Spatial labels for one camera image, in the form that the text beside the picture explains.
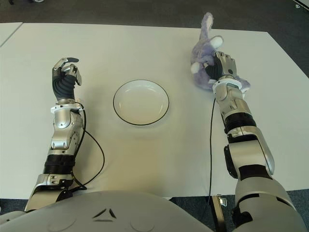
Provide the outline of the right robot hand black silver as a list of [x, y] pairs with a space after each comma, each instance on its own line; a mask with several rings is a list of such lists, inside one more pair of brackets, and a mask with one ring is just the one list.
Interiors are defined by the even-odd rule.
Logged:
[[205, 68], [210, 79], [218, 81], [224, 76], [230, 76], [234, 79], [237, 76], [236, 62], [230, 55], [223, 52], [215, 52], [213, 57], [213, 65]]

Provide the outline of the left robot hand black silver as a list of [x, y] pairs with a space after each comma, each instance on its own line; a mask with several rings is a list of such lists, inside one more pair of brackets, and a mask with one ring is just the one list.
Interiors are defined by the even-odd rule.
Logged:
[[52, 68], [52, 88], [56, 99], [74, 100], [75, 84], [82, 85], [82, 77], [74, 63], [77, 58], [61, 58]]

